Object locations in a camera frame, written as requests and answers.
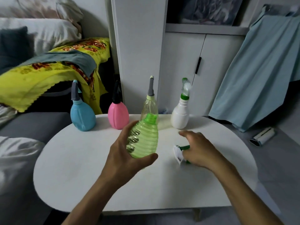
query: person's left arm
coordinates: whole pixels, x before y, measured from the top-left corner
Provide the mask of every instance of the person's left arm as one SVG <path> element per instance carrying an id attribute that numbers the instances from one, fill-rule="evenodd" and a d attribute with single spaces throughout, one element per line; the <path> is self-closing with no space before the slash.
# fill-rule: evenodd
<path id="1" fill-rule="evenodd" d="M 154 153 L 134 159 L 127 152 L 128 134 L 136 123 L 137 121 L 131 122 L 123 128 L 120 136 L 110 147 L 107 161 L 99 178 L 62 225 L 95 225 L 113 194 L 141 169 L 150 166 L 158 158 L 158 155 Z"/>

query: spray nozzle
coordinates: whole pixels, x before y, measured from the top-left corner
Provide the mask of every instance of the spray nozzle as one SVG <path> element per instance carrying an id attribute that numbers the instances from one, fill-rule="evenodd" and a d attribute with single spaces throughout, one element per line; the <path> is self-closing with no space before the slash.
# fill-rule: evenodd
<path id="1" fill-rule="evenodd" d="M 114 87 L 114 90 L 113 90 L 113 95 L 112 95 L 112 102 L 114 104 L 118 104 L 118 103 L 121 102 L 119 94 L 118 94 L 118 89 L 119 89 L 119 82 L 116 81 L 115 82 L 115 87 Z"/>
<path id="2" fill-rule="evenodd" d="M 77 80 L 73 80 L 72 89 L 71 89 L 71 100 L 79 101 L 80 97 L 78 94 L 78 82 Z"/>
<path id="3" fill-rule="evenodd" d="M 153 81 L 154 81 L 154 76 L 150 76 L 149 90 L 147 94 L 148 96 L 154 96 Z"/>
<path id="4" fill-rule="evenodd" d="M 183 100 L 189 100 L 190 98 L 190 90 L 192 89 L 192 85 L 190 81 L 185 77 L 182 78 L 182 93 L 181 98 Z"/>

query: black cabinet handle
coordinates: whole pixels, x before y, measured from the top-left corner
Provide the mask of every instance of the black cabinet handle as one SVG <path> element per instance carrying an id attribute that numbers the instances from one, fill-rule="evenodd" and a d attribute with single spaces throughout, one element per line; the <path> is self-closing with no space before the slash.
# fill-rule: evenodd
<path id="1" fill-rule="evenodd" d="M 195 74 L 198 73 L 198 69 L 199 69 L 199 65 L 200 65 L 201 59 L 202 59 L 202 57 L 199 57 L 199 60 L 198 60 L 198 64 L 197 64 L 197 68 L 196 68 Z"/>

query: bottle body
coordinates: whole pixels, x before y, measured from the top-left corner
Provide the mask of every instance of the bottle body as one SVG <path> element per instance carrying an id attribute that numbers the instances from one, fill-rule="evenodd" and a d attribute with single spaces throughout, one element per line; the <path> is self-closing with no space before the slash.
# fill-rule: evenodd
<path id="1" fill-rule="evenodd" d="M 157 115 L 156 124 L 158 123 L 158 106 L 154 96 L 147 96 L 146 101 L 144 102 L 143 110 L 141 113 L 140 120 L 146 118 L 147 114 Z"/>
<path id="2" fill-rule="evenodd" d="M 180 98 L 178 105 L 174 108 L 171 115 L 171 125 L 177 129 L 186 127 L 189 120 L 188 100 Z"/>
<path id="3" fill-rule="evenodd" d="M 121 130 L 129 123 L 128 109 L 124 103 L 112 103 L 108 109 L 108 120 L 112 128 Z"/>
<path id="4" fill-rule="evenodd" d="M 88 131 L 96 125 L 96 116 L 92 108 L 85 102 L 73 101 L 70 116 L 72 123 L 80 131 Z"/>
<path id="5" fill-rule="evenodd" d="M 158 115 L 149 113 L 131 129 L 126 149 L 133 158 L 155 153 L 158 143 L 157 117 Z"/>

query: person's right arm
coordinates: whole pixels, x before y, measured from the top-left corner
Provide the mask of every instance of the person's right arm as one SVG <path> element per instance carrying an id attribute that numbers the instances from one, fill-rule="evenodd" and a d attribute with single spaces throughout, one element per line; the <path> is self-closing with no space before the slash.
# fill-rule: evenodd
<path id="1" fill-rule="evenodd" d="M 283 225 L 244 182 L 235 166 L 208 139 L 192 131 L 181 131 L 179 134 L 190 143 L 190 149 L 183 151 L 183 157 L 215 174 L 243 225 Z"/>

